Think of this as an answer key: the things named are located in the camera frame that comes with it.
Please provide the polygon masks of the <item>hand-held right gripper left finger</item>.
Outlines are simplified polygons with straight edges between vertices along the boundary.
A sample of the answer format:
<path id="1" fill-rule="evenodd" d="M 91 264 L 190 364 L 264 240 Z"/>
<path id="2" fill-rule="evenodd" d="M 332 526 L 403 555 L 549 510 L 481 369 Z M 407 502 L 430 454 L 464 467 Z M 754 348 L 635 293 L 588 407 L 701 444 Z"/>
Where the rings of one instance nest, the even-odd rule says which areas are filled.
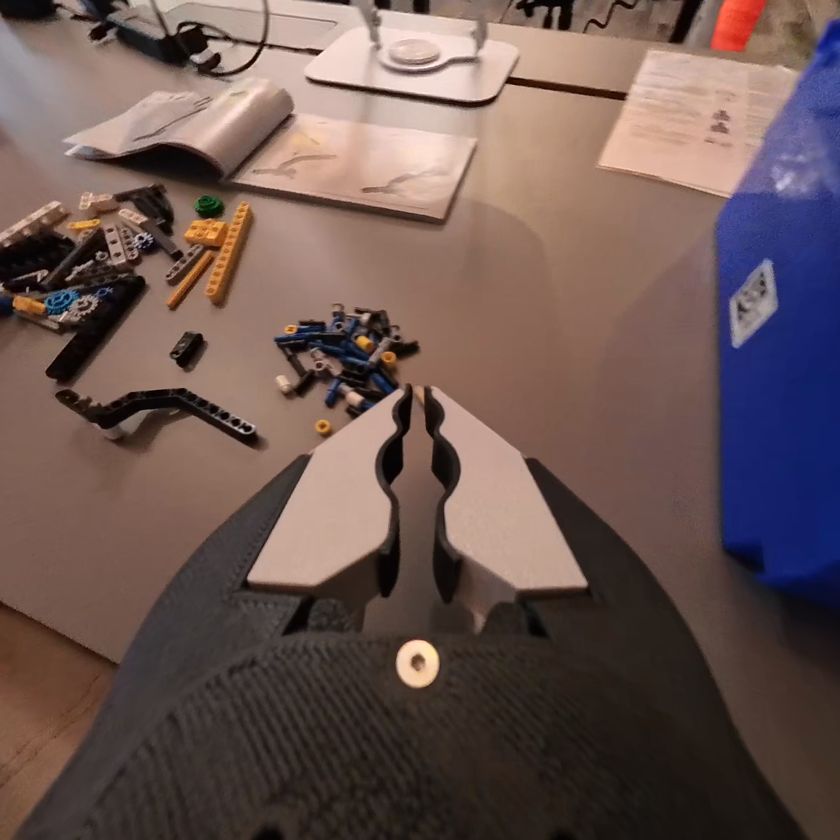
<path id="1" fill-rule="evenodd" d="M 352 624 L 393 592 L 401 562 L 393 484 L 412 413 L 407 385 L 311 451 L 248 571 L 248 591 L 336 601 Z"/>

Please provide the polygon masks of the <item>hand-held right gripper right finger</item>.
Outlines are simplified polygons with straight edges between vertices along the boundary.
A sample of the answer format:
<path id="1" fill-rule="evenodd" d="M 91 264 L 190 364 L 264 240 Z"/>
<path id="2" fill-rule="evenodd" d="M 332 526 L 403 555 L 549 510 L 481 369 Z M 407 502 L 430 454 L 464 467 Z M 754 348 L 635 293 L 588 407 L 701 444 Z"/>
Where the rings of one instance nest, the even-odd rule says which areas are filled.
<path id="1" fill-rule="evenodd" d="M 423 389 L 438 593 L 475 630 L 499 604 L 579 595 L 589 585 L 524 455 L 441 389 Z"/>

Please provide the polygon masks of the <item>lego instruction booklet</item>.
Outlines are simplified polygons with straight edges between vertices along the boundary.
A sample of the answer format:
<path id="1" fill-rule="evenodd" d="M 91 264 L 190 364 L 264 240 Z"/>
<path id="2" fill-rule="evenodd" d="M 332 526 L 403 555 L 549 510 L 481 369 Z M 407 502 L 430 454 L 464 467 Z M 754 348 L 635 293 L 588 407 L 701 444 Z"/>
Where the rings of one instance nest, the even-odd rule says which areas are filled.
<path id="1" fill-rule="evenodd" d="M 153 91 L 64 144 L 103 161 L 179 151 L 243 191 L 443 223 L 477 139 L 296 112 L 287 90 L 248 78 L 214 94 Z"/>

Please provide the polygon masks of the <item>pile of small lego pins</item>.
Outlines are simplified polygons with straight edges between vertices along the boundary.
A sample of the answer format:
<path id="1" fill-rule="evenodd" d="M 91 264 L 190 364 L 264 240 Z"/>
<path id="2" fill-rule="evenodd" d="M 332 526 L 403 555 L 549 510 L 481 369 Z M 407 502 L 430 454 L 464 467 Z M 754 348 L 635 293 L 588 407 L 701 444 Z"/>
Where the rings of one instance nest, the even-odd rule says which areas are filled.
<path id="1" fill-rule="evenodd" d="M 273 344 L 291 375 L 275 379 L 286 398 L 325 387 L 323 403 L 329 410 L 341 406 L 357 418 L 379 405 L 401 387 L 400 363 L 421 351 L 384 309 L 346 308 L 333 303 L 326 319 L 301 319 L 285 325 Z"/>

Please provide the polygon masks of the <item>black angled lego beam assembly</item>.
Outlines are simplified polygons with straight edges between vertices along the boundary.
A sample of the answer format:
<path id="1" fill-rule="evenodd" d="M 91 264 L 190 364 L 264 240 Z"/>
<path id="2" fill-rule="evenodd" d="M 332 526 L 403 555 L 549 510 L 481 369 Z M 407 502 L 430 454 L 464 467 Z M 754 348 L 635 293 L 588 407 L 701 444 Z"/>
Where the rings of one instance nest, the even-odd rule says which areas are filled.
<path id="1" fill-rule="evenodd" d="M 185 388 L 129 392 L 107 403 L 94 402 L 89 396 L 63 388 L 55 393 L 55 398 L 109 439 L 127 437 L 131 434 L 130 420 L 143 420 L 155 412 L 177 412 L 195 417 L 244 445 L 254 445 L 259 438 L 256 425 Z"/>

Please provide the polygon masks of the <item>long yellow lego beam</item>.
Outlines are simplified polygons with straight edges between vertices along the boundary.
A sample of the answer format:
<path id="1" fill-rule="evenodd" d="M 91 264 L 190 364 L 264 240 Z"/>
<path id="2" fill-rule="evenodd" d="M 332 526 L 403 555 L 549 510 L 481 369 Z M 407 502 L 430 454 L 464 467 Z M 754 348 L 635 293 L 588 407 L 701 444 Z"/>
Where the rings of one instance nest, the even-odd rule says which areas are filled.
<path id="1" fill-rule="evenodd" d="M 227 299 L 228 288 L 248 241 L 252 222 L 253 212 L 250 204 L 241 202 L 234 212 L 226 238 L 217 254 L 205 286 L 205 298 L 216 307 L 222 306 Z"/>

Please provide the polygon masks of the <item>pile of mixed lego pieces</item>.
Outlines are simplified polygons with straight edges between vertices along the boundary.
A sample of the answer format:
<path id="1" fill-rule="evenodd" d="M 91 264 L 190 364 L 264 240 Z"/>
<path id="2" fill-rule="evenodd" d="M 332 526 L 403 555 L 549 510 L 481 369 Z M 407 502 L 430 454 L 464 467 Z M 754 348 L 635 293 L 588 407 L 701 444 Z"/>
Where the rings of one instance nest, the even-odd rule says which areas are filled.
<path id="1" fill-rule="evenodd" d="M 172 237 L 174 209 L 165 186 L 117 193 L 84 192 L 77 217 L 52 201 L 1 233 L 2 318 L 22 319 L 68 341 L 45 371 L 54 383 L 73 380 L 144 294 L 144 257 L 161 251 L 171 264 L 164 283 L 177 308 L 212 264 L 228 226 L 199 218 L 185 245 Z"/>

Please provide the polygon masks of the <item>blue bag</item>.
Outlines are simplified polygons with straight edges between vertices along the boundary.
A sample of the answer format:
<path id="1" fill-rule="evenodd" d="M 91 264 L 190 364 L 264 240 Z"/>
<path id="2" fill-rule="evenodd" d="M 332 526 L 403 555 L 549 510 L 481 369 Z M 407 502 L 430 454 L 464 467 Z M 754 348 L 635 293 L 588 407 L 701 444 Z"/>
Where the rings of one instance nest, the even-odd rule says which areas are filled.
<path id="1" fill-rule="evenodd" d="M 723 207 L 716 251 L 723 548 L 838 611 L 838 19 Z"/>

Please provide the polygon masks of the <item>printed paper sheet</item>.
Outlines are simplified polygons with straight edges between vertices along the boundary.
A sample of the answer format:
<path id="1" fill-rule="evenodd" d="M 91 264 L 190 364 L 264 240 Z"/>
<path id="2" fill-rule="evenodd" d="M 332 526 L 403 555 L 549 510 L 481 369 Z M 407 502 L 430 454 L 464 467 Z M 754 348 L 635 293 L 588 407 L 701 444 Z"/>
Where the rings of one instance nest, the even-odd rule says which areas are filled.
<path id="1" fill-rule="evenodd" d="M 598 168 L 730 198 L 799 76 L 785 66 L 649 50 Z"/>

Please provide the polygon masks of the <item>white desk stand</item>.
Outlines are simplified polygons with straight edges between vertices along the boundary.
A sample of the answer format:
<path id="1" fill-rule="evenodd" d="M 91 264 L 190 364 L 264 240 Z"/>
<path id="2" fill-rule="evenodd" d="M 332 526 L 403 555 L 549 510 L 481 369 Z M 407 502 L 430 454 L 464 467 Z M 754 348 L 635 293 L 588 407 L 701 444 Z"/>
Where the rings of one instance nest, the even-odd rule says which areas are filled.
<path id="1" fill-rule="evenodd" d="M 352 2 L 360 22 L 313 58 L 305 78 L 345 88 L 463 106 L 492 102 L 519 60 L 518 48 L 489 37 L 483 18 L 397 16 L 374 2 Z"/>

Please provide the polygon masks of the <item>black power adapter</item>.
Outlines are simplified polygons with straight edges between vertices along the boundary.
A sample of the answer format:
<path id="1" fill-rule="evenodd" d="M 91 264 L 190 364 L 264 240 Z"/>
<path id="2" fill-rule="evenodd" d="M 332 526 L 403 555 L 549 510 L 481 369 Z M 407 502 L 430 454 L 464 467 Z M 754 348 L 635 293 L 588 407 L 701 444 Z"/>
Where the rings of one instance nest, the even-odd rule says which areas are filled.
<path id="1" fill-rule="evenodd" d="M 138 8 L 122 9 L 107 16 L 106 23 L 120 44 L 144 56 L 179 67 L 188 62 L 183 48 L 165 33 L 151 13 Z"/>

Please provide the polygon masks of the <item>orange object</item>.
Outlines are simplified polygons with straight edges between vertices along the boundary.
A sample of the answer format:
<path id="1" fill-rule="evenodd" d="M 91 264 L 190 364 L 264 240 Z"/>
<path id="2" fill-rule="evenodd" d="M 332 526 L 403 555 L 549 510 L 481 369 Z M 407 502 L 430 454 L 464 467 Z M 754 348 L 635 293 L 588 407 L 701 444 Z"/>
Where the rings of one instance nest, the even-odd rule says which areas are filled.
<path id="1" fill-rule="evenodd" d="M 710 40 L 710 49 L 741 53 L 760 20 L 767 1 L 723 1 Z"/>

